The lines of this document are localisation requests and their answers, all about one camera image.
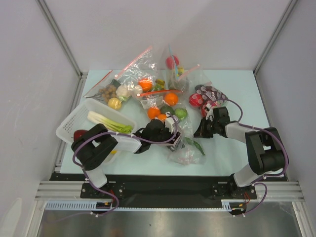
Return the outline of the fake celery stalk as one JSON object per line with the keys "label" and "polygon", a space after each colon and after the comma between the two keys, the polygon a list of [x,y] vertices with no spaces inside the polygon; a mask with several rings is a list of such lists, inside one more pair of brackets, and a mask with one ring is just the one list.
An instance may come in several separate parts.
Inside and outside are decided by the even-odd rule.
{"label": "fake celery stalk", "polygon": [[93,111],[88,112],[87,119],[94,124],[103,124],[108,130],[118,133],[129,134],[133,130],[131,125],[115,122]]}

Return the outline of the clear pink zip bag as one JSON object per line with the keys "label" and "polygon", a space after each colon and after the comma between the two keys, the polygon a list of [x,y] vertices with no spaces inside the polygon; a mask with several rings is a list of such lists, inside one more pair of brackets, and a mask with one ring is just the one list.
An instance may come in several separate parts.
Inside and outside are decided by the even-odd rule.
{"label": "clear pink zip bag", "polygon": [[205,164],[206,155],[203,156],[197,148],[189,145],[185,140],[185,138],[188,137],[197,141],[196,139],[194,139],[193,136],[193,125],[189,116],[178,123],[178,129],[182,135],[182,141],[185,145],[185,148],[182,148],[175,152],[171,151],[168,154],[167,159],[170,162],[178,163],[181,165]]}

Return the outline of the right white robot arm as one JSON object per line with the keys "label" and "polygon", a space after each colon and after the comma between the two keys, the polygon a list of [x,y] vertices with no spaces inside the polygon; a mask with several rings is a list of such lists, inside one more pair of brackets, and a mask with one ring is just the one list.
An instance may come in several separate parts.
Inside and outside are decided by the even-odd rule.
{"label": "right white robot arm", "polygon": [[195,138],[212,138],[215,134],[246,145],[248,164],[230,175],[223,196],[240,199],[245,190],[267,176],[281,176],[289,165],[278,130],[254,128],[231,121],[226,107],[210,109],[202,118]]}

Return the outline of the fake dark red apple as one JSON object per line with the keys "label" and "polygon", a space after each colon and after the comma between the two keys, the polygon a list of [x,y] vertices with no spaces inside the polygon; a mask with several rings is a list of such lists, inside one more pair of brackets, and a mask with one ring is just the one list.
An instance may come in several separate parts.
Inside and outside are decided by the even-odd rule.
{"label": "fake dark red apple", "polygon": [[79,140],[86,132],[87,130],[84,129],[76,130],[73,134],[74,141]]}

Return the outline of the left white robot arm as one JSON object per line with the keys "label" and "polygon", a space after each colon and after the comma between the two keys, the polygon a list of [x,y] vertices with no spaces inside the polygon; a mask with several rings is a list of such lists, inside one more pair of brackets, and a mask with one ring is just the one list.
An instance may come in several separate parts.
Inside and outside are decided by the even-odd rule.
{"label": "left white robot arm", "polygon": [[110,131],[99,123],[74,140],[71,145],[73,162],[82,169],[93,194],[102,198],[108,194],[109,186],[101,165],[112,151],[141,154],[153,144],[175,148],[181,138],[178,123],[174,117],[168,117],[164,122],[153,119],[146,127],[131,134]]}

